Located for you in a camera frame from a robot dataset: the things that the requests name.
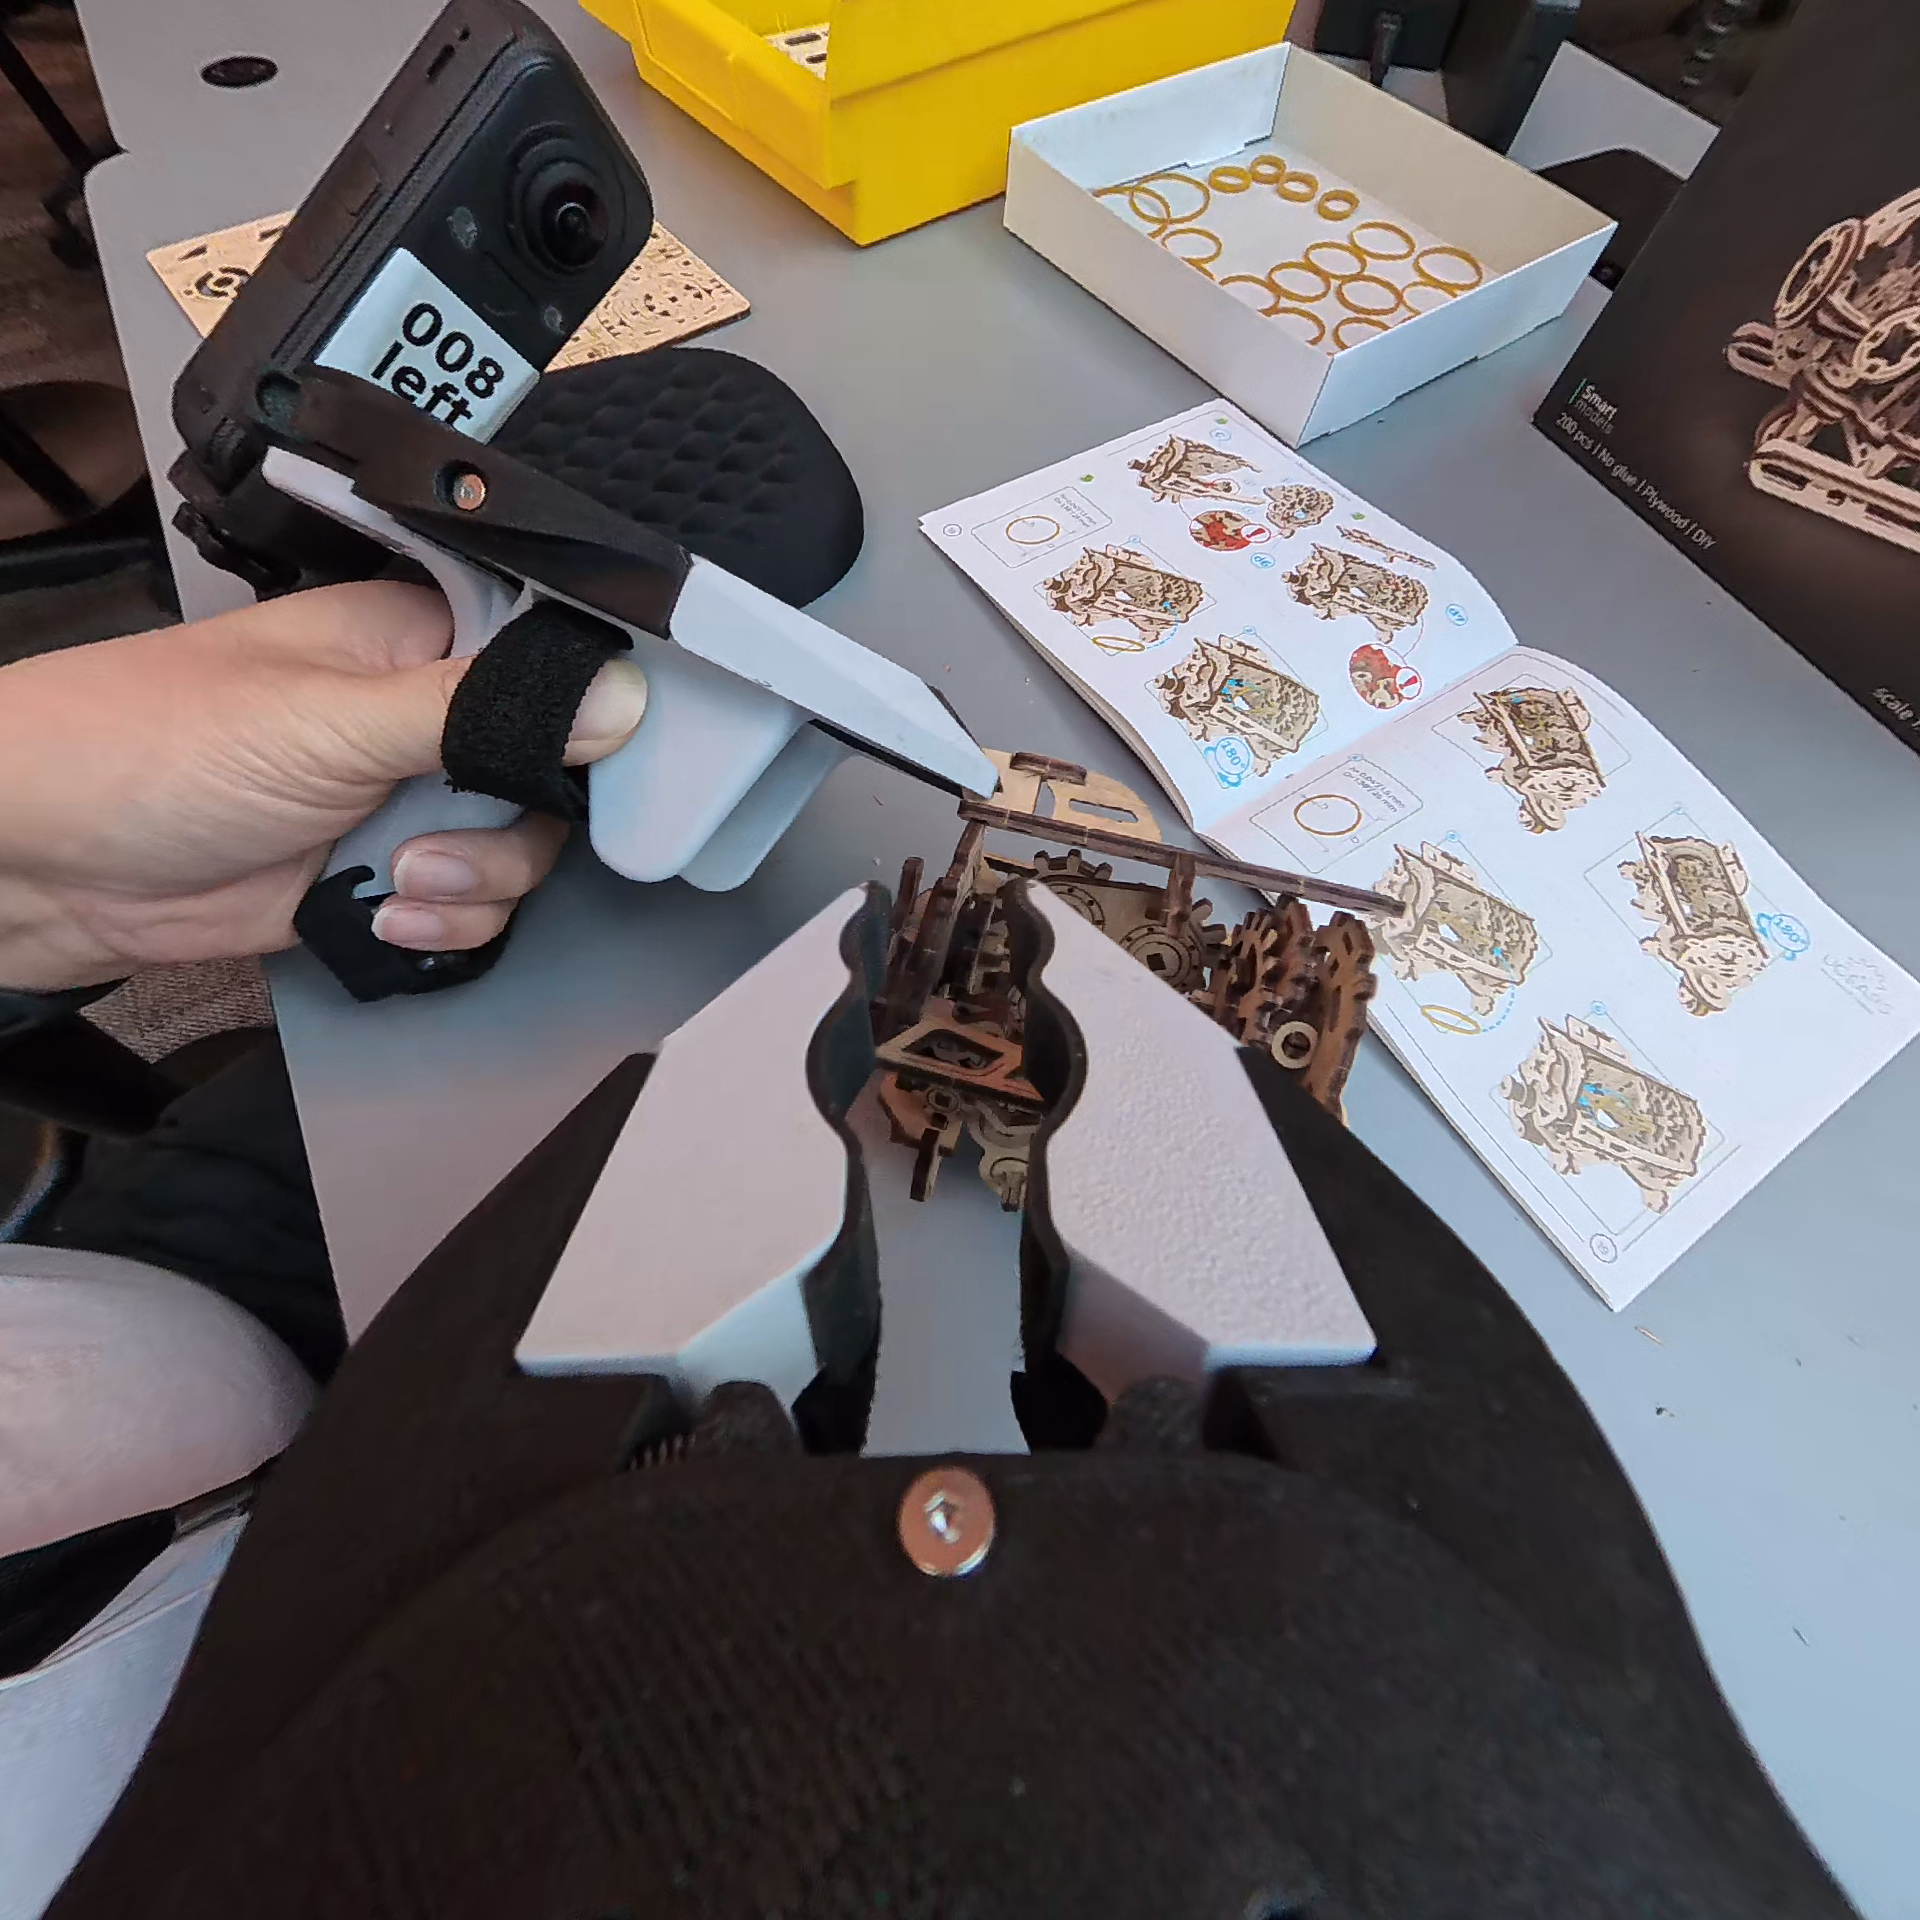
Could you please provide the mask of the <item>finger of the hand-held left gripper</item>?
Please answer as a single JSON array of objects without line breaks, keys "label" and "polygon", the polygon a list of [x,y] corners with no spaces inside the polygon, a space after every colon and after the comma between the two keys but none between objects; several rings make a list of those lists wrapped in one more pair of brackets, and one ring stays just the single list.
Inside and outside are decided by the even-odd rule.
[{"label": "finger of the hand-held left gripper", "polygon": [[853,638],[706,561],[667,619],[683,653],[803,710],[865,753],[954,794],[988,798],[997,774],[946,703]]}]

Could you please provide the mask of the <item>black quilted wrist rest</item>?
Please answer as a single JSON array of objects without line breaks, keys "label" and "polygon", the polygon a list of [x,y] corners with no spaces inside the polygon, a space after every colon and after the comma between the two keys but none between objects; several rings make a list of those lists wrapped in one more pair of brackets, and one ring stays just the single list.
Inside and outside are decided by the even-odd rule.
[{"label": "black quilted wrist rest", "polygon": [[654,347],[548,373],[493,447],[807,609],[858,563],[858,480],[774,373]]}]

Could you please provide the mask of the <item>wooden mechanical model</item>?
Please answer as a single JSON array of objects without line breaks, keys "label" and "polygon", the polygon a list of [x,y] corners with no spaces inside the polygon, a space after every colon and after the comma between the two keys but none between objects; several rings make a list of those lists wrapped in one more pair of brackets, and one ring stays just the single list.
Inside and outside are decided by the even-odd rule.
[{"label": "wooden mechanical model", "polygon": [[1001,1209],[1023,1206],[1041,1096],[1023,1071],[1023,998],[1004,919],[1017,880],[1053,893],[1342,1118],[1375,992],[1369,928],[1346,912],[1317,927],[1292,895],[1228,928],[1196,895],[1202,862],[1164,849],[1134,790],[1036,753],[989,760],[997,791],[981,814],[964,813],[949,866],[932,880],[916,857],[900,869],[874,1006],[879,1111],[916,1153],[909,1197],[931,1201],[969,1137]]}]

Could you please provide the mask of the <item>laser-cut plywood sheet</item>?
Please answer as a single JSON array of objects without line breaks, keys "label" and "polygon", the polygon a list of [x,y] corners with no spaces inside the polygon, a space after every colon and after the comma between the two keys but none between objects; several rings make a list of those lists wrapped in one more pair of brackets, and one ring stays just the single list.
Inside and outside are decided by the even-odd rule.
[{"label": "laser-cut plywood sheet", "polygon": [[[292,222],[290,210],[262,215],[150,249],[146,258],[197,334],[205,338],[289,222]],[[647,249],[543,369],[550,373],[649,352],[749,311],[739,289],[655,225]]]}]

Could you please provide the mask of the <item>person's left hand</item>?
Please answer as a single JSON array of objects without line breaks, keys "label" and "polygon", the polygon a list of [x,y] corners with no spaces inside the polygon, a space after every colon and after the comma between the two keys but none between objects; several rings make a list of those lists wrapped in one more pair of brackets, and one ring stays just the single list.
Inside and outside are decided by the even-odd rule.
[{"label": "person's left hand", "polygon": [[346,583],[2,672],[2,986],[274,954],[333,843],[441,766],[441,593]]}]

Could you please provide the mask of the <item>person's leg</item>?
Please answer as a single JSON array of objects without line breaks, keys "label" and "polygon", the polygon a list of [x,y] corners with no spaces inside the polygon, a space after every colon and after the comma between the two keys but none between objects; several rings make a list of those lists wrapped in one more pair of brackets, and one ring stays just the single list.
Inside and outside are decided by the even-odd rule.
[{"label": "person's leg", "polygon": [[318,1389],[252,1314],[150,1265],[2,1249],[2,1555],[189,1505],[297,1434]]}]

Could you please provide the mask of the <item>group of rubber bands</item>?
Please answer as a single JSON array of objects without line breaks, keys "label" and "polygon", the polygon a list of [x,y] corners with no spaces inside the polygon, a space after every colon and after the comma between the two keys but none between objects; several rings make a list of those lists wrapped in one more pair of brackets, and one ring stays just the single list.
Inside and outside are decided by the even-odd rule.
[{"label": "group of rubber bands", "polygon": [[1321,352],[1361,346],[1495,278],[1475,253],[1405,225],[1301,151],[1254,144],[1106,184],[1094,200]]}]

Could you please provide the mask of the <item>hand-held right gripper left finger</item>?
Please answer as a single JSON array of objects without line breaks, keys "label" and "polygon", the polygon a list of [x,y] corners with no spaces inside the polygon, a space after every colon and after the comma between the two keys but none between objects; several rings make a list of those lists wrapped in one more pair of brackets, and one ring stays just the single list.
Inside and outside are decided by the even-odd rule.
[{"label": "hand-held right gripper left finger", "polygon": [[874,1201],[847,1113],[875,1071],[890,896],[858,885],[658,1050],[519,1338],[527,1376],[774,1393],[811,1451],[865,1450]]}]

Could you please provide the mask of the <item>dark model kit box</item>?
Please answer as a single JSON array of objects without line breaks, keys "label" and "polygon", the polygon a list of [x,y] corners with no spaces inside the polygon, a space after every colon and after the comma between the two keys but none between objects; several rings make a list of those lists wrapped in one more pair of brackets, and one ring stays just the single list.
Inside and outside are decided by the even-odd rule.
[{"label": "dark model kit box", "polygon": [[1799,7],[1537,425],[1915,750],[1915,3]]}]

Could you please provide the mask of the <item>white cardboard box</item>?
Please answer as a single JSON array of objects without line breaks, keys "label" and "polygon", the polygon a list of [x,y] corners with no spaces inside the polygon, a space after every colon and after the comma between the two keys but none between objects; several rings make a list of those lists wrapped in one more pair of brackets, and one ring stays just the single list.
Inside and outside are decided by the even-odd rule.
[{"label": "white cardboard box", "polygon": [[[1106,210],[1094,190],[1249,146],[1321,160],[1405,225],[1475,253],[1482,289],[1321,352]],[[1004,219],[1292,447],[1559,319],[1614,222],[1441,119],[1294,46],[1209,65],[1023,123]]]}]

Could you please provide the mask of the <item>yellow plastic bin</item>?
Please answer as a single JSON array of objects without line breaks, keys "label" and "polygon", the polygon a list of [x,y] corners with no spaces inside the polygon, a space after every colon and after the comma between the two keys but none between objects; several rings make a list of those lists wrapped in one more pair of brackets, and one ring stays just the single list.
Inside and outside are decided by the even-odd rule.
[{"label": "yellow plastic bin", "polygon": [[858,246],[1001,195],[1011,129],[1282,42],[1292,3],[587,3]]}]

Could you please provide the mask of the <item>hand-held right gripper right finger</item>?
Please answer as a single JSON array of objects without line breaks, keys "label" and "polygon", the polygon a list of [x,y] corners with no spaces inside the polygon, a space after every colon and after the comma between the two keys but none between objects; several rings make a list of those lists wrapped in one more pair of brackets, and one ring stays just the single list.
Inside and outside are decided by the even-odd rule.
[{"label": "hand-held right gripper right finger", "polygon": [[1012,1379],[1029,1447],[1086,1447],[1140,1382],[1369,1360],[1260,1059],[1041,882],[1017,882],[1004,918],[1045,1109]]}]

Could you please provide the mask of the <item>black power adapter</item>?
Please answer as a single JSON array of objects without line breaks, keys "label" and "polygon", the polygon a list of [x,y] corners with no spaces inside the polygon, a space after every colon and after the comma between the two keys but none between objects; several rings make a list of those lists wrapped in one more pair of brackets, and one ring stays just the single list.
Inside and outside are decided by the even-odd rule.
[{"label": "black power adapter", "polygon": [[1685,184],[1658,160],[1628,150],[1561,160],[1542,168],[1540,178],[1563,187],[1617,225],[1591,267],[1591,278],[1606,291],[1618,289],[1621,278],[1646,248]]}]

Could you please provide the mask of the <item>illustrated instruction booklet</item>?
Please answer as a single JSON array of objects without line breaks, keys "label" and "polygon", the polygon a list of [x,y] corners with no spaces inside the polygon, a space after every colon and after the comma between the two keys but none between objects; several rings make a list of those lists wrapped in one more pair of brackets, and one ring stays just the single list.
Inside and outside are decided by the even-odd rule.
[{"label": "illustrated instruction booklet", "polygon": [[1375,1032],[1612,1307],[1915,1038],[1650,720],[1226,401],[922,530],[1217,850],[1399,905]]}]

